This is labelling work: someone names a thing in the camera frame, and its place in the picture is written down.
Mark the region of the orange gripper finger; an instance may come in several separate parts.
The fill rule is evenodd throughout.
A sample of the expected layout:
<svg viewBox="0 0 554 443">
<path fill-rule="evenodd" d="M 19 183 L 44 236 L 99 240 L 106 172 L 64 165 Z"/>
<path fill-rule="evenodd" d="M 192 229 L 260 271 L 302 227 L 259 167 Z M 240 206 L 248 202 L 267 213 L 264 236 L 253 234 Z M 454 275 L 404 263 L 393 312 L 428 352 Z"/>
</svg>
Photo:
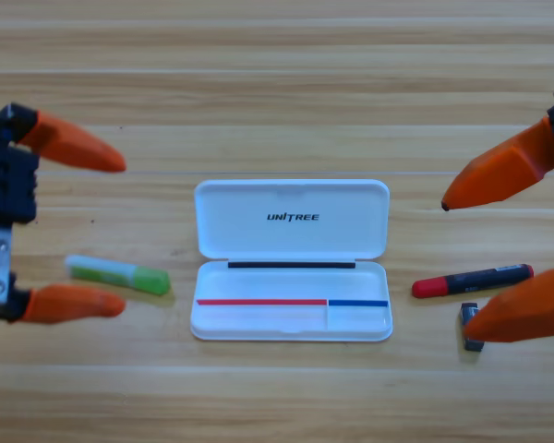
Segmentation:
<svg viewBox="0 0 554 443">
<path fill-rule="evenodd" d="M 554 336 L 554 269 L 489 299 L 464 326 L 464 336 L 487 342 Z"/>
</svg>

